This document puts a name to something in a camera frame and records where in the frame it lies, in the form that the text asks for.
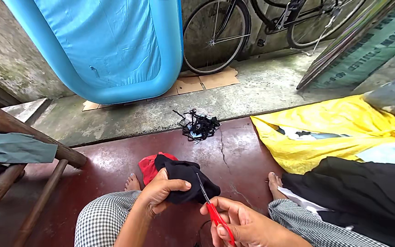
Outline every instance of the red fabric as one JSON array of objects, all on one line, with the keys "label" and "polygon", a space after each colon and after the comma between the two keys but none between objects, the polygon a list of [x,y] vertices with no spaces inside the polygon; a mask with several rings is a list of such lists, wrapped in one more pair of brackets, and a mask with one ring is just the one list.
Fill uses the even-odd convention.
[{"label": "red fabric", "polygon": [[[162,154],[171,160],[178,160],[176,157],[168,153],[159,152],[158,154]],[[140,160],[140,162],[138,162],[138,166],[140,167],[141,172],[143,173],[144,185],[149,184],[156,176],[156,174],[158,174],[158,171],[156,170],[155,167],[156,155],[157,154],[147,156],[142,160]]]}]

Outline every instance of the concrete floor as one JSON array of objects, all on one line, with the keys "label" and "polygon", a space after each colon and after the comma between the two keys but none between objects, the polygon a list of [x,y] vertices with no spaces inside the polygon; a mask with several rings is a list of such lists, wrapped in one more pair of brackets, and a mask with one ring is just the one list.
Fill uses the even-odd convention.
[{"label": "concrete floor", "polygon": [[180,117],[172,110],[183,113],[189,105],[212,107],[219,120],[227,120],[345,97],[352,88],[312,89],[302,94],[295,90],[324,47],[312,57],[299,53],[270,59],[275,54],[265,54],[233,63],[240,84],[227,87],[86,112],[81,111],[85,100],[79,96],[61,98],[32,126],[68,146],[82,146],[178,128]]},{"label": "concrete floor", "polygon": [[[143,185],[137,163],[159,151],[200,164],[206,176],[220,186],[221,196],[241,201],[264,215],[268,214],[267,203],[272,200],[265,183],[267,174],[283,172],[260,142],[250,118],[225,121],[214,137],[196,145],[188,142],[181,130],[174,130],[77,150],[88,157],[88,163],[81,170],[66,167],[27,247],[73,246],[75,223],[83,207],[103,194],[122,191],[132,172]],[[12,244],[56,163],[27,165],[25,177],[1,200],[0,247]],[[199,204],[191,202],[170,206],[153,220],[145,246],[193,246],[199,227],[209,220],[208,216],[200,215],[199,208]],[[205,247],[212,246],[208,226],[201,231]]]}]

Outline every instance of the bicycle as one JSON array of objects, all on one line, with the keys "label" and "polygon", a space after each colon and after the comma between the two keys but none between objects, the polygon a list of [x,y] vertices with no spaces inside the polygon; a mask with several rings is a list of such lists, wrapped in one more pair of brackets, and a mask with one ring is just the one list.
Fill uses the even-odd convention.
[{"label": "bicycle", "polygon": [[[264,1],[283,9],[280,17],[269,20],[257,0],[250,0],[266,26],[265,34],[287,30],[289,46],[302,49],[317,45],[337,31],[366,0]],[[246,47],[251,35],[251,14],[243,0],[209,0],[191,13],[183,34],[185,64],[198,75],[214,74],[226,68]]]}]

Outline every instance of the bare foot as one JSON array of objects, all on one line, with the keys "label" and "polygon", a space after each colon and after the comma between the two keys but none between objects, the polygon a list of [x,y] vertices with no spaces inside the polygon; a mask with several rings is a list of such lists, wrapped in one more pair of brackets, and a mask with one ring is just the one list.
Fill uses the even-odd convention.
[{"label": "bare foot", "polygon": [[278,190],[278,187],[283,186],[281,179],[273,172],[269,172],[268,179],[269,179],[269,189],[271,190],[272,197],[274,198],[274,200],[287,199],[288,197]]},{"label": "bare foot", "polygon": [[124,187],[124,191],[128,190],[141,190],[140,182],[138,182],[136,175],[133,173],[130,174],[130,177],[127,179],[126,185]]}]

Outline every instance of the checkered pants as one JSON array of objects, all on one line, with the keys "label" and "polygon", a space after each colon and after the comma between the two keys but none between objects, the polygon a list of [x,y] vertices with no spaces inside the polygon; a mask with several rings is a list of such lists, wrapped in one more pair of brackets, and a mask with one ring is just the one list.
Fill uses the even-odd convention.
[{"label": "checkered pants", "polygon": [[[112,247],[141,191],[101,196],[80,212],[75,227],[75,247]],[[314,247],[388,247],[359,233],[321,221],[289,199],[268,205],[272,220],[300,235]]]},{"label": "checkered pants", "polygon": [[268,204],[271,219],[307,240],[313,247],[388,247],[376,240],[335,226],[289,199]]},{"label": "checkered pants", "polygon": [[77,218],[74,247],[112,247],[140,192],[110,193],[86,205]]}]

